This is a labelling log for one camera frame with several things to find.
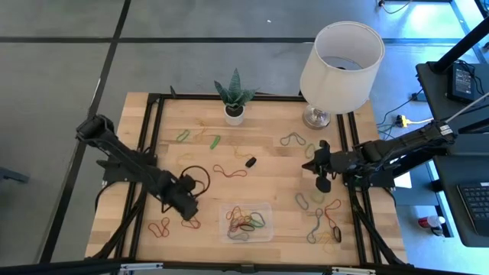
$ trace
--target gray concrete floor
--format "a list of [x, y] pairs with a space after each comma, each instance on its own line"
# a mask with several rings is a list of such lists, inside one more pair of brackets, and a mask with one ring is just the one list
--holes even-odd
[[[473, 1], [456, 2], [474, 27], [480, 15]], [[122, 0], [3, 0], [0, 36], [111, 37], [122, 4]], [[394, 10], [403, 3], [388, 5]], [[140, 0], [131, 4], [122, 37], [313, 37], [325, 25], [344, 20], [369, 24], [384, 38], [464, 35], [449, 4], [414, 2], [387, 15], [375, 7], [375, 0]], [[178, 92], [213, 92], [212, 81], [229, 78], [235, 67], [245, 85], [296, 94], [311, 46], [119, 44], [99, 113], [117, 124], [127, 92], [169, 92], [170, 85]], [[387, 45], [371, 93], [377, 121], [420, 89], [414, 66], [437, 60], [451, 46]], [[0, 166], [31, 176], [25, 185], [0, 184], [0, 266], [37, 260], [75, 146], [74, 129], [86, 115], [107, 50], [108, 44], [0, 44]], [[472, 51], [464, 59], [477, 62]], [[427, 104], [418, 102], [392, 115], [397, 114], [411, 120], [430, 117]], [[392, 135], [405, 131], [396, 129]], [[99, 158], [99, 152], [87, 150], [55, 261], [83, 258], [102, 177], [95, 164]], [[398, 208], [409, 262], [417, 267], [487, 272], [481, 260], [487, 250], [466, 248], [457, 237], [437, 238], [412, 226], [416, 217], [429, 211]]]

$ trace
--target potted plant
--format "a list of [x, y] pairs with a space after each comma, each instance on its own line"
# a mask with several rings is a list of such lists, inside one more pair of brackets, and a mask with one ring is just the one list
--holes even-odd
[[215, 88], [224, 102], [224, 116], [228, 124], [236, 126], [243, 122], [245, 104], [249, 102], [258, 89], [241, 89], [241, 80], [238, 69], [232, 74], [229, 89], [223, 88], [221, 83], [214, 81]]

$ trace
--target white lampshade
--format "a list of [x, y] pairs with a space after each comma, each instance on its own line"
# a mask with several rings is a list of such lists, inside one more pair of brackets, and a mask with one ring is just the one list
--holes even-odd
[[343, 21], [323, 28], [300, 77], [304, 98], [330, 114], [360, 108], [368, 100], [384, 52], [381, 36], [367, 25]]

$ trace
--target wooden table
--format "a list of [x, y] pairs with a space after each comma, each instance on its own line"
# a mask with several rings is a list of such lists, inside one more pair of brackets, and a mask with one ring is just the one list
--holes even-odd
[[[146, 100], [147, 93], [130, 92], [122, 110], [118, 136], [131, 148], [137, 146]], [[174, 210], [162, 214], [160, 203], [148, 196], [137, 259], [209, 263], [359, 264], [348, 190], [342, 185], [342, 178], [338, 176], [332, 181], [332, 191], [325, 195], [324, 203], [315, 204], [309, 198], [309, 194], [316, 191], [315, 176], [301, 168], [308, 161], [304, 151], [306, 146], [299, 145], [295, 140], [286, 147], [280, 144], [282, 137], [295, 131], [307, 140], [307, 144], [314, 143], [317, 146], [319, 140], [325, 139], [331, 144], [332, 152], [341, 150], [336, 117], [332, 116], [327, 128], [320, 131], [310, 130], [302, 122], [305, 107], [305, 102], [249, 102], [243, 124], [232, 127], [223, 118], [223, 105], [220, 101], [165, 100], [157, 146], [159, 168], [178, 176], [184, 167], [200, 165], [209, 171], [212, 183], [209, 191], [199, 197], [199, 212], [196, 217], [202, 226], [198, 230], [184, 228], [180, 224], [180, 215]], [[150, 125], [153, 124], [154, 113], [156, 112], [152, 112]], [[202, 119], [207, 126], [202, 139], [196, 137], [202, 131], [197, 118]], [[378, 139], [370, 102], [355, 112], [355, 118], [360, 142]], [[348, 144], [351, 146], [346, 115], [345, 121]], [[176, 142], [176, 137], [185, 129], [190, 130], [189, 137], [182, 143]], [[149, 132], [146, 144], [149, 144], [151, 129]], [[222, 138], [219, 145], [211, 150], [209, 145], [217, 134]], [[240, 154], [252, 154], [257, 158], [257, 163], [247, 169], [246, 177], [228, 179], [212, 171], [216, 163], [222, 165], [226, 172], [246, 169], [246, 159], [235, 157], [233, 144], [239, 146]], [[184, 154], [191, 154], [191, 159], [182, 159]], [[201, 173], [190, 174], [203, 179]], [[86, 256], [98, 252], [118, 227], [127, 191], [127, 183], [116, 183], [102, 194]], [[395, 254], [401, 260], [406, 260], [392, 198], [382, 189], [372, 188], [369, 192], [377, 230]], [[324, 208], [334, 199], [342, 201], [338, 210], [329, 212], [342, 230], [343, 240], [340, 244], [334, 240], [327, 244], [307, 242], [306, 236], [316, 226], [316, 218], [307, 215], [297, 205], [294, 199], [297, 193], [303, 193], [308, 200], [309, 212]], [[274, 237], [271, 241], [246, 244], [220, 241], [220, 205], [236, 202], [270, 203], [274, 226]], [[170, 218], [170, 235], [167, 238], [155, 238], [147, 227], [151, 222], [159, 223], [163, 217]], [[324, 216], [317, 232], [323, 231], [330, 232]], [[132, 228], [129, 228], [123, 252], [125, 256], [128, 255], [131, 234]], [[364, 242], [367, 258], [372, 262], [366, 230]]]

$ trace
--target silver lamp base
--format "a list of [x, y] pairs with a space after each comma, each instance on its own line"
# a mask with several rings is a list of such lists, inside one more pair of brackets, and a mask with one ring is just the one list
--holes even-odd
[[303, 121], [307, 127], [313, 130], [320, 130], [328, 126], [331, 121], [331, 115], [308, 105], [303, 113]]

